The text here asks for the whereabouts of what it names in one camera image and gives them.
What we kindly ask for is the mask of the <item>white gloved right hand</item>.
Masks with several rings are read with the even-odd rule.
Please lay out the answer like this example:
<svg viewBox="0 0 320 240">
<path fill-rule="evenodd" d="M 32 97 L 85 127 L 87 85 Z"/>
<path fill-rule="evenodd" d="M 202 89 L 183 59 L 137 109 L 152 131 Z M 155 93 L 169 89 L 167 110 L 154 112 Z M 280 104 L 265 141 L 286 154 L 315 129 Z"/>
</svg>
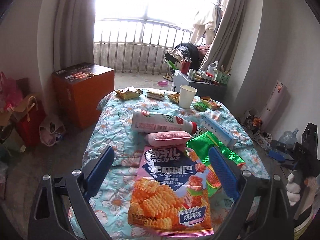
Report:
<svg viewBox="0 0 320 240">
<path fill-rule="evenodd" d="M 302 183 L 302 174 L 299 171 L 292 171 L 287 178 L 287 197 L 289 199 L 290 206 L 294 206 L 300 200 L 300 191 Z M 315 177 L 308 177 L 304 180 L 306 189 L 309 190 L 305 206 L 309 207 L 315 200 L 315 195 L 318 190 L 318 184 Z"/>
</svg>

